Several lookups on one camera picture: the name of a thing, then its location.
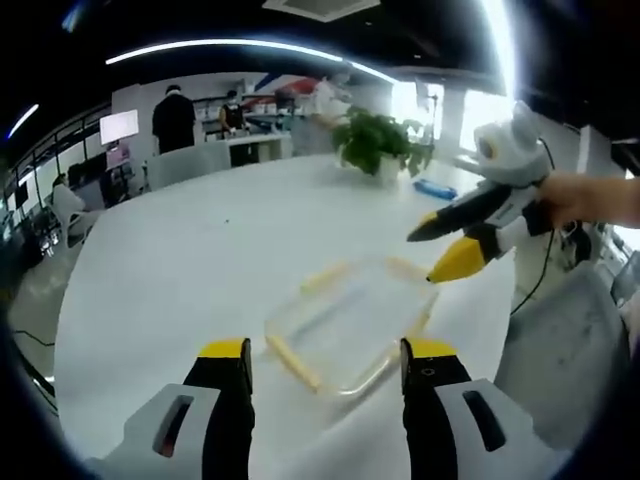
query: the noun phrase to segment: desk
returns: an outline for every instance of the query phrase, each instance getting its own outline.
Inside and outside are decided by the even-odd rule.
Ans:
[[[291,134],[289,133],[267,133],[263,135],[247,135],[244,137],[232,137],[224,140],[212,140],[221,142],[228,147],[237,145],[257,144],[258,158],[260,163],[271,160],[280,160],[283,158],[291,158],[293,155],[293,146],[291,143]]]
[[[113,449],[125,420],[167,383],[182,383],[204,344],[248,336],[252,478],[285,478],[277,470],[294,457],[326,460],[326,445],[342,445],[362,468],[371,464],[379,475],[368,478],[409,478],[397,371],[327,427],[319,410],[308,408],[315,398],[261,354],[264,320],[311,275],[369,254],[428,267],[460,235],[407,243],[419,219],[447,202],[416,193],[408,177],[384,190],[335,163],[327,155],[221,171],[100,217],[71,275],[55,351],[60,421],[81,457]],[[457,170],[432,163],[427,178],[459,178]],[[443,287],[434,308],[428,333],[455,345],[474,379],[496,375],[514,277],[513,256],[506,255]]]

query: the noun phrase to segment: person in white shirt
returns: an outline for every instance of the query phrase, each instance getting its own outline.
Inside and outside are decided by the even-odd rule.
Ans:
[[[84,200],[69,188],[67,176],[64,173],[58,175],[53,181],[51,204],[60,222],[68,222],[70,236],[88,233],[102,213],[99,210],[91,211],[87,208]]]
[[[351,70],[345,66],[316,85],[308,105],[307,155],[334,152],[331,132],[346,121],[345,115],[351,107],[351,94],[345,87],[350,79]]]

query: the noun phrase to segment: dark ceiling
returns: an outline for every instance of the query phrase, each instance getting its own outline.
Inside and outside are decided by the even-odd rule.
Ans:
[[[199,47],[106,66],[120,53],[173,40],[244,37],[344,54],[380,69],[428,66],[495,77],[498,69],[478,0],[383,0],[331,23],[261,8],[263,0],[13,1],[0,28],[5,45],[2,137],[34,103],[41,108],[2,153],[13,163],[71,116],[137,82],[213,71],[308,74],[290,55]],[[515,33],[520,96],[575,126],[591,123],[613,139],[640,137],[637,2],[505,0]],[[72,32],[63,29],[69,11]]]

